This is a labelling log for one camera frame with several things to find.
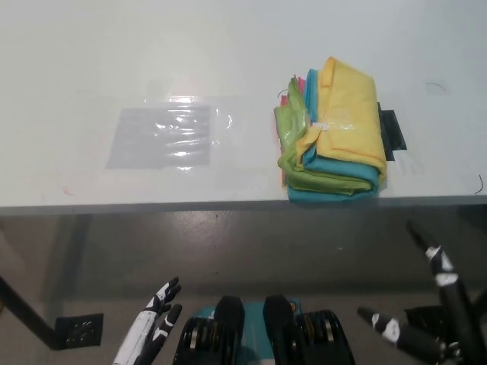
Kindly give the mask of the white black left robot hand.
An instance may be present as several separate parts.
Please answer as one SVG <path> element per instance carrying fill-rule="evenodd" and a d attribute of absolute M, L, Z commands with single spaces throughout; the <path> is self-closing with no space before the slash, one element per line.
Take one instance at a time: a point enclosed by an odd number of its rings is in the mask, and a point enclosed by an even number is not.
<path fill-rule="evenodd" d="M 180 290 L 175 277 L 154 294 L 126 333 L 113 364 L 153 364 L 181 314 L 182 306 L 170 303 Z"/>

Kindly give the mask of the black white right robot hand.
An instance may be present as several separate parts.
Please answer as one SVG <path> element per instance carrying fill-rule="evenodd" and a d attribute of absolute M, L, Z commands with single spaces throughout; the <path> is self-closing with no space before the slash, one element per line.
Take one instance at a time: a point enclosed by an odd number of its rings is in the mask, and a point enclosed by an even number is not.
<path fill-rule="evenodd" d="M 446 360 L 458 364 L 485 364 L 486 345 L 480 319 L 458 271 L 442 245 L 419 224 L 407 221 L 406 229 L 428 260 L 454 341 L 436 340 L 426 332 L 364 306 L 357 309 L 357 314 L 383 340 L 417 360 L 429 364 L 441 364 Z"/>

